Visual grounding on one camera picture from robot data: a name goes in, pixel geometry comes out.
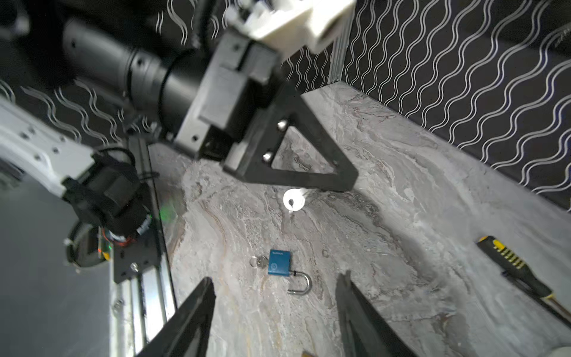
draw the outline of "black cylindrical motor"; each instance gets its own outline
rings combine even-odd
[[[196,97],[208,58],[185,50],[170,60],[127,46],[81,20],[67,21],[63,51],[80,76],[129,97],[134,107],[177,132]]]

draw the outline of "gray marble countertop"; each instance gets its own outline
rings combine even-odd
[[[312,191],[294,213],[288,187],[151,147],[178,302],[214,281],[208,356],[343,355],[335,284],[345,270],[419,356],[545,356],[571,344],[571,330],[475,245],[500,238],[571,307],[567,213],[345,83],[303,97],[360,176],[351,192]],[[320,167],[295,133],[283,147],[283,167]],[[312,276],[308,295],[249,265],[270,249],[291,251],[292,268]]]

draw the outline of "screwdriver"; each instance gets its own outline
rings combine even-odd
[[[553,290],[537,279],[536,276],[533,275],[531,268],[524,262],[524,260],[517,256],[512,250],[504,246],[498,239],[488,235],[481,238],[476,244],[484,253],[492,258],[494,262],[505,270],[503,276],[508,278],[508,280],[516,287],[523,290],[523,292],[533,298],[540,298],[553,303],[553,305],[555,305],[562,313],[571,318],[571,313],[555,299]]]

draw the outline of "screwdriver handle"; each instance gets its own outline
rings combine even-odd
[[[553,296],[553,291],[533,275],[532,270],[523,259],[495,237],[491,235],[485,236],[476,244],[509,275],[527,284],[538,297],[549,299]]]

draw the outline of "black wall with wavy lines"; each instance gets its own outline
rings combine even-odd
[[[161,3],[148,3],[157,10],[147,19],[148,26],[154,27],[170,44],[190,47],[191,20],[196,0],[161,0]],[[221,35],[228,25],[224,16],[226,8],[230,4],[240,5],[240,1],[235,0],[219,3],[209,26],[213,38]],[[330,55],[331,46],[318,55],[303,48],[282,64],[282,72],[300,92],[319,88],[327,84]],[[106,146],[124,137],[124,113],[120,107],[98,97],[92,88],[80,82],[48,90],[34,72],[22,53],[9,43],[0,41],[0,95],[13,100],[62,134],[84,144]],[[141,127],[133,129],[142,132],[150,128],[148,122],[144,121]]]
[[[343,80],[571,211],[571,2],[358,0]]]

